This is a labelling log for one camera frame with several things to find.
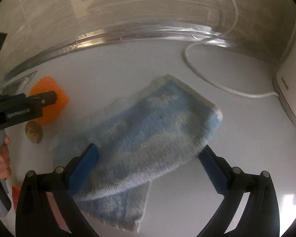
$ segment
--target red object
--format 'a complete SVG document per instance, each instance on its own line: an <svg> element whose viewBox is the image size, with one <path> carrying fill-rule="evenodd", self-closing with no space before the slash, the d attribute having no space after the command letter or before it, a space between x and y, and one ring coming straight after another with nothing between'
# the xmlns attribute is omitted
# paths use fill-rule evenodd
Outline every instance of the red object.
<svg viewBox="0 0 296 237"><path fill-rule="evenodd" d="M14 207L15 213L16 213L16 207L18 206L20 192L21 192L20 189L12 187L12 201L13 201L13 207Z"/></svg>

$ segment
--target orange sponge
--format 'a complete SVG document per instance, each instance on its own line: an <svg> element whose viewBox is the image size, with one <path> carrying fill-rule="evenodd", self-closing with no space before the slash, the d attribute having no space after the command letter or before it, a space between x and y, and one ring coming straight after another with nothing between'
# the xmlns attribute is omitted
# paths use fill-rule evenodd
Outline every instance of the orange sponge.
<svg viewBox="0 0 296 237"><path fill-rule="evenodd" d="M64 109L69 101L68 96L59 87L55 79L50 76L40 79L30 90L29 95L35 95L42 92L54 91L57 94L57 101L55 104L43 108L43 116L35 119L36 123L47 125L54 122L59 113Z"/></svg>

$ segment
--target brown shell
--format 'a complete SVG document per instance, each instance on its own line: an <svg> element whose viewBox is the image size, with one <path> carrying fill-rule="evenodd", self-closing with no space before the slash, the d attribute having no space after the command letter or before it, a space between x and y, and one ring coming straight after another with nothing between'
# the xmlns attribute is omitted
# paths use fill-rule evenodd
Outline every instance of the brown shell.
<svg viewBox="0 0 296 237"><path fill-rule="evenodd" d="M27 138L33 143L40 143L43 139L42 126L34 121L27 122L25 126L25 133Z"/></svg>

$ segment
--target white device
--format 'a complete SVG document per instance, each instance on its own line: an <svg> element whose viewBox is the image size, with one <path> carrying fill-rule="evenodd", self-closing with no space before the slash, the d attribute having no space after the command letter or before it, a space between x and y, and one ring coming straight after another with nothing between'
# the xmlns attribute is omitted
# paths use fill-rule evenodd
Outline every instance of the white device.
<svg viewBox="0 0 296 237"><path fill-rule="evenodd" d="M296 125L296 41L273 83L282 106Z"/></svg>

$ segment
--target blue gripper pad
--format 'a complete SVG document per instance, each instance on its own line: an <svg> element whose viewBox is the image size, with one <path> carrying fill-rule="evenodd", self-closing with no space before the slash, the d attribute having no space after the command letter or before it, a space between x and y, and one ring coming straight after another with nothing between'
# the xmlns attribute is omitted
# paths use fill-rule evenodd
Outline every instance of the blue gripper pad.
<svg viewBox="0 0 296 237"><path fill-rule="evenodd" d="M69 177L68 193L70 196L77 194L81 190L85 179L88 177L91 169L97 163L98 156L99 154L96 145L92 145L86 154L84 154L80 163Z"/></svg>
<svg viewBox="0 0 296 237"><path fill-rule="evenodd" d="M228 193L228 178L218 165L211 151L211 148L207 145L199 154L199 160L214 185L216 192L226 196Z"/></svg>

